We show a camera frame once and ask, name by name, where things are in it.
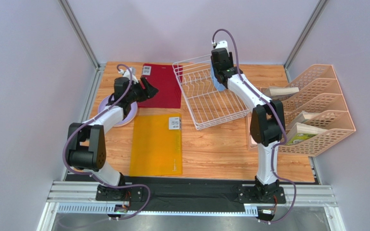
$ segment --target red folder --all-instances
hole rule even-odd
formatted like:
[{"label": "red folder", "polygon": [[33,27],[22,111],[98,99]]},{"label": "red folder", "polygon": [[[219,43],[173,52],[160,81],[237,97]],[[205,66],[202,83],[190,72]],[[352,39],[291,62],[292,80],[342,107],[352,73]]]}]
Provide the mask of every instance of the red folder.
[{"label": "red folder", "polygon": [[138,103],[138,107],[181,108],[181,88],[172,65],[144,64],[142,76],[159,92],[152,99]]}]

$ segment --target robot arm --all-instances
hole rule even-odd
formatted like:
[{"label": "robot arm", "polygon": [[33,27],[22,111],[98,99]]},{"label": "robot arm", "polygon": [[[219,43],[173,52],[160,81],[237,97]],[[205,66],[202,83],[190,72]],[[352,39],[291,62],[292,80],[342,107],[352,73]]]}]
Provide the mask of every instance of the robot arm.
[{"label": "robot arm", "polygon": [[284,124],[283,105],[279,100],[272,101],[256,89],[245,77],[243,72],[234,67],[232,53],[227,51],[227,43],[219,42],[211,52],[211,64],[216,80],[227,89],[234,92],[252,111],[250,131],[252,138],[258,143],[258,172],[256,175],[257,197],[266,201],[272,193],[279,189],[279,180],[274,175],[277,162],[272,163],[272,149],[275,148],[274,159],[277,160],[278,147],[275,144],[282,139],[282,131],[275,115],[265,101],[276,111]]},{"label": "robot arm", "polygon": [[[115,79],[112,95],[114,100],[119,99],[128,88],[129,75],[129,71],[125,71],[122,77]],[[133,76],[131,87],[120,102],[111,107],[115,101],[110,101],[104,109],[107,111],[85,126],[71,140],[66,152],[66,161],[70,166],[77,170],[90,172],[108,185],[120,186],[125,184],[124,176],[106,161],[105,134],[128,115],[131,110],[131,103],[145,101],[157,94],[158,89],[152,87],[144,77],[141,77],[140,80],[144,88]],[[68,137],[86,122],[71,124],[68,129]],[[88,146],[83,145],[83,142],[86,141],[89,142]]]}]

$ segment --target plastic folder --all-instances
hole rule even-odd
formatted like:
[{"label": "plastic folder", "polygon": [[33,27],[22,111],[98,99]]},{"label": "plastic folder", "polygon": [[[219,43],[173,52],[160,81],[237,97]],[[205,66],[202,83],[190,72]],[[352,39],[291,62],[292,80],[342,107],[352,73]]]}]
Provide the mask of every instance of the plastic folder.
[{"label": "plastic folder", "polygon": [[134,119],[130,176],[182,174],[181,114]]},{"label": "plastic folder", "polygon": [[142,76],[159,92],[152,99],[138,103],[138,107],[181,108],[181,88],[172,65],[144,64]]}]

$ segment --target wooden table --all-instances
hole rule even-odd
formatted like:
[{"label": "wooden table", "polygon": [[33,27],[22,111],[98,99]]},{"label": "wooden table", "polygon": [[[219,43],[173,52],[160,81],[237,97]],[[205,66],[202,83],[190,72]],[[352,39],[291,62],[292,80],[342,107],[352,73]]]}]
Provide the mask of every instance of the wooden table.
[{"label": "wooden table", "polygon": [[[140,77],[143,63],[108,62],[95,98],[91,117],[98,105],[114,92],[114,79],[120,77],[117,64],[133,66]],[[248,80],[255,86],[285,86],[287,78],[281,65],[241,65]],[[203,130],[196,130],[185,100],[181,109],[139,108],[138,116],[181,113],[184,178],[253,180],[258,168],[257,152],[247,151],[244,118]],[[107,161],[117,171],[129,175],[134,122],[111,129],[106,135]],[[277,172],[293,181],[314,182],[309,159],[300,155],[279,155]]]}]

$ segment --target white wall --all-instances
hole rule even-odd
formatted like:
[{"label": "white wall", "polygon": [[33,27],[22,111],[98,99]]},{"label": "white wall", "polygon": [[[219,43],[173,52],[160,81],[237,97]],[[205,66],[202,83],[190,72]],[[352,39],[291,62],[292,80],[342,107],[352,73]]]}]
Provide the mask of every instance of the white wall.
[{"label": "white wall", "polygon": [[322,179],[347,230],[370,230],[370,1],[328,2],[289,74],[312,64],[333,64],[357,129],[316,158]]},{"label": "white wall", "polygon": [[[175,62],[235,37],[242,63],[283,64],[318,0],[69,0],[100,62]],[[218,39],[230,39],[221,32]]]},{"label": "white wall", "polygon": [[56,0],[0,1],[0,231],[37,228],[93,74]]}]

